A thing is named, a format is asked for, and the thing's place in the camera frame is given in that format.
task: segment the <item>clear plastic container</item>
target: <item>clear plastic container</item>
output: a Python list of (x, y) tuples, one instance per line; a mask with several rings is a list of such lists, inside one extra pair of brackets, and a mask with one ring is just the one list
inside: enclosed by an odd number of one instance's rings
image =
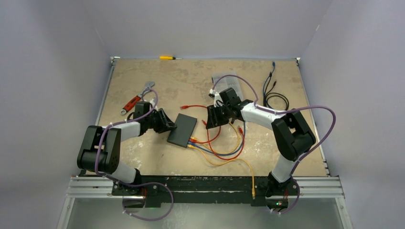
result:
[[(236, 72), (230, 71), (230, 72), (214, 73), (212, 76), (213, 83), (216, 82), (221, 76), (224, 76), (224, 75), (236, 75)], [(242, 90), (239, 85), (239, 79), (236, 77), (227, 76), (227, 77), (223, 78), (220, 82), (217, 83), (214, 90), (217, 92), (221, 92), (230, 87), (232, 87), (235, 90), (236, 94), (239, 96), (241, 101), (243, 101), (244, 97), (243, 97)]]

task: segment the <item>table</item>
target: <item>table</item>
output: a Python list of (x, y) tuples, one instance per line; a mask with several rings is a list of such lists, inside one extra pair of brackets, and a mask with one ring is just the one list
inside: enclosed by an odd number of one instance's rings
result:
[[(122, 121), (125, 116), (119, 112), (122, 107), (138, 94), (146, 81), (155, 81), (159, 95), (158, 107), (163, 108), (168, 117), (175, 121), (178, 113), (198, 119), (193, 136), (206, 140), (206, 130), (202, 119), (206, 120), (204, 108), (180, 106), (191, 104), (211, 105), (208, 96), (213, 83), (213, 73), (235, 71), (244, 77), (257, 90), (259, 99), (263, 82), (272, 69), (272, 61), (259, 60), (118, 60), (108, 88), (99, 125)], [(277, 61), (273, 80), (277, 80), (274, 92), (284, 94), (290, 102), (290, 109), (307, 106), (302, 80), (295, 61)], [(245, 99), (254, 100), (251, 89), (239, 81)], [(153, 98), (153, 93), (145, 95), (145, 100)], [(281, 99), (271, 100), (275, 109), (283, 109)], [(314, 125), (309, 111), (302, 112), (312, 131)], [(240, 121), (235, 126), (243, 126)], [(217, 129), (210, 130), (214, 136)], [(143, 175), (196, 175), (196, 176), (250, 176), (250, 170), (242, 161), (233, 161), (216, 167), (209, 164), (195, 149), (185, 149), (166, 142), (169, 132), (157, 134), (148, 130), (143, 136), (121, 143), (120, 159), (138, 168)], [(229, 125), (222, 127), (221, 135), (213, 141), (217, 151), (228, 152), (237, 142), (236, 135)], [(267, 176), (275, 166), (280, 153), (273, 132), (254, 123), (246, 124), (245, 149), (240, 158), (252, 166), (255, 176)], [(208, 155), (215, 162), (215, 156)], [(324, 177), (325, 166), (319, 149), (303, 160), (294, 173), (295, 176)]]

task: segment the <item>yellow screwdriver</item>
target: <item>yellow screwdriver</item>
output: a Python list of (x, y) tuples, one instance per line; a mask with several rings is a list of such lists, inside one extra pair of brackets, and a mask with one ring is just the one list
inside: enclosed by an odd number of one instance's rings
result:
[(182, 58), (176, 58), (174, 56), (160, 56), (161, 60), (181, 60)]

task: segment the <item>white wall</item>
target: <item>white wall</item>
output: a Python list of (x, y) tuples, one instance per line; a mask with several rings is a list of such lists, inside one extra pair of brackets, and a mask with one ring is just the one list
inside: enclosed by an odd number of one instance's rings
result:
[[(405, 1), (334, 0), (302, 55), (311, 104), (336, 111), (323, 144), (358, 229), (405, 225)], [(315, 112), (324, 134), (326, 113)]]
[(0, 228), (55, 228), (109, 56), (80, 1), (0, 1)]
[(84, 0), (110, 55), (295, 58), (332, 0)]

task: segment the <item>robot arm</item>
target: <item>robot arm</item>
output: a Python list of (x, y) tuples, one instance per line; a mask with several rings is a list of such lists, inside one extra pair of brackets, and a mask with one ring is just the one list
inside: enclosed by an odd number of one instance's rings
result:
[[(146, 114), (150, 110), (149, 102), (137, 102), (134, 118)], [(132, 168), (119, 159), (121, 142), (143, 135), (148, 129), (163, 133), (176, 128), (176, 125), (166, 116), (163, 109), (153, 110), (138, 122), (123, 123), (110, 128), (103, 140), (98, 168), (111, 177), (129, 184), (141, 184), (139, 170)], [(77, 166), (94, 172), (98, 143), (105, 126), (91, 125), (87, 128), (85, 137), (77, 157)]]
[(268, 175), (266, 196), (283, 192), (291, 182), (291, 173), (298, 158), (308, 152), (316, 142), (316, 138), (301, 112), (289, 114), (265, 112), (258, 109), (259, 105), (255, 106), (251, 100), (241, 101), (232, 88), (220, 93), (210, 91), (210, 95), (214, 98), (214, 105), (207, 107), (207, 129), (225, 125), (232, 118), (256, 123), (274, 132), (281, 156)]

